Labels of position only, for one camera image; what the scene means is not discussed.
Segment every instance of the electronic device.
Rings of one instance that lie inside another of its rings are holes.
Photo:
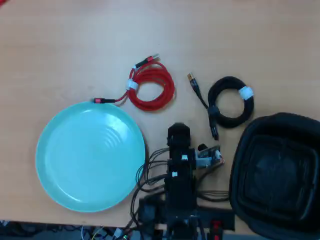
[[[140,199],[138,220],[147,223],[150,232],[155,224],[166,224],[169,240],[196,240],[197,228],[203,240],[204,228],[210,229],[208,239],[221,240],[223,230],[235,230],[235,214],[231,209],[199,206],[199,181],[194,176],[197,168],[212,169],[221,163],[220,148],[202,145],[197,153],[190,148],[190,128],[183,123],[175,123],[168,129],[167,145],[165,200],[158,193]]]

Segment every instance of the coiled black cable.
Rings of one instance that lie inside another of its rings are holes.
[[[188,78],[190,80],[191,87],[193,91],[196,93],[198,98],[200,99],[203,106],[207,109],[209,115],[209,124],[212,136],[215,140],[219,140],[219,134],[217,131],[216,124],[220,126],[231,129],[235,128],[244,122],[246,122],[254,111],[254,97],[253,95],[248,99],[244,99],[244,109],[240,116],[238,117],[227,117],[220,113],[219,108],[216,105],[217,98],[219,94],[227,89],[234,89],[234,90],[241,90],[242,88],[246,87],[246,84],[241,81],[240,79],[234,76],[225,76],[215,82],[213,86],[210,88],[208,93],[208,103],[209,106],[205,103],[204,99],[202,98],[200,88],[196,79],[192,76],[192,74],[188,74]]]

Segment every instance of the black mount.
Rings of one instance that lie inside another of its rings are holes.
[[[155,224],[167,225],[169,240],[196,240],[197,227],[204,238],[204,228],[210,228],[209,240],[222,240],[223,230],[235,230],[235,214],[230,209],[197,205],[195,150],[190,148],[190,128],[175,123],[168,129],[169,160],[164,180],[165,200],[160,194],[139,200],[138,220],[148,224],[149,232]]]

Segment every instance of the floor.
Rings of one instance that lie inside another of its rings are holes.
[[[32,238],[23,238],[24,240],[82,240],[81,233],[79,231],[75,232],[43,232],[39,233],[38,235],[32,237]],[[140,234],[138,232],[134,232],[132,235],[132,240],[139,240]],[[1,237],[0,240],[21,240],[20,237]],[[105,240],[112,240],[111,237],[107,236]],[[247,235],[234,235],[234,234],[225,234],[223,236],[223,240],[266,240],[266,238],[260,237],[260,236],[247,236]]]

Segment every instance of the teal plate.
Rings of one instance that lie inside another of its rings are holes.
[[[54,201],[93,213],[129,195],[145,154],[142,133],[124,111],[112,104],[82,102],[61,111],[44,128],[35,167]]]

